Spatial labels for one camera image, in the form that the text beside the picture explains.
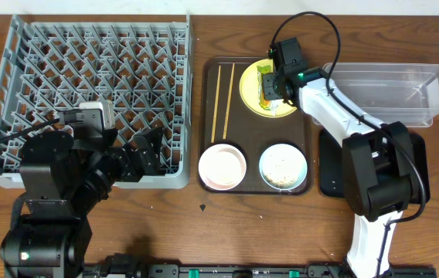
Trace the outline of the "light blue bowl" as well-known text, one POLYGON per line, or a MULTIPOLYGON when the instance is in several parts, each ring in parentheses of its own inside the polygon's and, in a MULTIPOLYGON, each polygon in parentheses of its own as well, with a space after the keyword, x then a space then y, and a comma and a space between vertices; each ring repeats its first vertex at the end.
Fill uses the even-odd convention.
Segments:
POLYGON ((258 166, 262 180, 280 191, 292 191, 308 177, 304 154, 291 144, 271 145, 260 156, 258 166))

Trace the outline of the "dark brown serving tray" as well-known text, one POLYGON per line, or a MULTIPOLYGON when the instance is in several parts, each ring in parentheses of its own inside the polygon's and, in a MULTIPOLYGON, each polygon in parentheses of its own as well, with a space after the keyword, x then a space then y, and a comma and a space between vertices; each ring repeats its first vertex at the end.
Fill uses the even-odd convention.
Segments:
POLYGON ((218 56, 209 59, 203 67, 202 103, 199 129, 199 154, 213 144, 231 144, 238 148, 247 161, 247 173, 242 182, 226 191, 233 195, 303 195, 314 181, 313 168, 308 166, 305 182, 292 191, 280 191, 268 186, 261 178, 259 160, 262 153, 274 144, 291 144, 298 148, 307 162, 311 157, 311 118, 296 110, 286 117, 262 117, 251 111, 240 96, 240 78, 243 71, 258 57, 218 56), (232 63, 235 63, 230 118, 226 140, 222 139, 232 63), (222 66, 215 142, 211 144, 213 110, 218 66, 222 66))

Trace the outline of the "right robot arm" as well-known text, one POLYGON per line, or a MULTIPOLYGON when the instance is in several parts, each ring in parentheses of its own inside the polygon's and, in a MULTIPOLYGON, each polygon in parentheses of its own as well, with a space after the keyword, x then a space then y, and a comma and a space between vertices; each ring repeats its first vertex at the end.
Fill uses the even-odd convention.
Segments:
POLYGON ((346 263, 355 277, 388 276, 396 225, 418 218, 427 194, 407 127, 366 113, 335 85, 330 71, 310 68, 296 38, 272 42, 274 70, 262 79, 266 100, 282 100, 315 118, 341 149, 343 195, 355 213, 346 263))

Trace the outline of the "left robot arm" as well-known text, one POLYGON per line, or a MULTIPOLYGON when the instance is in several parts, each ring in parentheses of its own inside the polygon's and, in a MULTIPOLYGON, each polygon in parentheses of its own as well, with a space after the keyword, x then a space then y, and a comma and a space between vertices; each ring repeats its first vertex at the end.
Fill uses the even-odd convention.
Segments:
POLYGON ((87 216, 117 181, 158 175, 159 127, 114 146, 117 130, 74 127, 29 139, 21 150, 25 193, 12 209, 0 257, 7 277, 77 277, 92 236, 87 216))

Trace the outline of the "black waste tray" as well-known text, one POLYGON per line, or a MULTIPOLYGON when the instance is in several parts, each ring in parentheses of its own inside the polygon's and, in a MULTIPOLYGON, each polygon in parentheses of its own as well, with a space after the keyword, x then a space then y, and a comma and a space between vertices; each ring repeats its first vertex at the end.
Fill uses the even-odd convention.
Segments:
MULTIPOLYGON (((429 202, 430 183, 426 144, 424 139, 415 132, 410 134, 410 140, 413 146, 414 162, 424 183, 426 202, 429 202)), ((318 142, 320 191, 328 197, 343 198, 342 150, 326 129, 320 131, 318 142)))

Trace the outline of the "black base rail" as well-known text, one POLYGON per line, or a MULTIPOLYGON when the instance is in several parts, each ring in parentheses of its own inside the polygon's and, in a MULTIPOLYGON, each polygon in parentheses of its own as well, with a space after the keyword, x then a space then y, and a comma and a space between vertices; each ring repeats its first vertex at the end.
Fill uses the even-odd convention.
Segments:
POLYGON ((115 253, 97 265, 86 266, 82 278, 352 278, 348 264, 316 263, 307 266, 182 266, 147 264, 128 254, 115 253))

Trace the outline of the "yellow plate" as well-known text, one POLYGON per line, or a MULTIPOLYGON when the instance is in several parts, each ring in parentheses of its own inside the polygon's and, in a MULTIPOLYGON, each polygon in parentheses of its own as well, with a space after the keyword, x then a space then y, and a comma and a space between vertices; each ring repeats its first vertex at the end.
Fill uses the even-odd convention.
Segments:
POLYGON ((258 81, 257 66, 270 66, 271 73, 274 70, 274 63, 271 59, 261 59, 250 64, 242 73, 240 78, 240 96, 244 104, 255 114, 268 118, 286 117, 294 113, 297 108, 283 103, 283 100, 270 100, 271 111, 263 110, 258 103, 258 81))

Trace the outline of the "green orange snack wrapper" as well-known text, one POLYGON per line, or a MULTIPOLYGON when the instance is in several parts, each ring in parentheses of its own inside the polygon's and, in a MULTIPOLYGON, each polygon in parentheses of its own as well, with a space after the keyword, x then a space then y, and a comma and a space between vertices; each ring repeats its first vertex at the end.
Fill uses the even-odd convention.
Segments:
POLYGON ((271 102, 265 99, 264 76, 271 73, 270 66, 257 66, 258 103, 263 110, 271 111, 271 102))

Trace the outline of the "clear plastic waste bin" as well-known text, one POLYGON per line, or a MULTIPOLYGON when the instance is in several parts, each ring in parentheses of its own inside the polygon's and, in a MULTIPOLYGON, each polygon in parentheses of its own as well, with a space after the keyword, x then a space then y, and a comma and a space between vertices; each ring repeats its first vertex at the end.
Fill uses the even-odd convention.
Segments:
POLYGON ((332 79, 351 101, 387 123, 430 127, 439 115, 439 64, 337 63, 332 79))

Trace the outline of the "pink bowl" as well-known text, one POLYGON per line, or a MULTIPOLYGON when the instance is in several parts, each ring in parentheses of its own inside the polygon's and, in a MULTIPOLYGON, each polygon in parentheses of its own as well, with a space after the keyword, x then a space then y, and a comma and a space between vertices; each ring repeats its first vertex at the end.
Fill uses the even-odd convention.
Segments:
POLYGON ((199 177, 212 190, 228 191, 238 186, 247 173, 247 161, 231 144, 214 144, 199 158, 199 177))

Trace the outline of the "grey dishwasher rack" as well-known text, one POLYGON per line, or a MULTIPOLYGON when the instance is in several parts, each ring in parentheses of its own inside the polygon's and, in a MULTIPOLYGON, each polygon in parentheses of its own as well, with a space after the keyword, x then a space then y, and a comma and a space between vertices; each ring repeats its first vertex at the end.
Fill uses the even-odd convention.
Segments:
POLYGON ((161 174, 120 188, 189 182, 194 32, 183 22, 24 22, 13 16, 0 62, 0 186, 21 188, 16 133, 84 101, 114 104, 117 145, 163 130, 161 174))

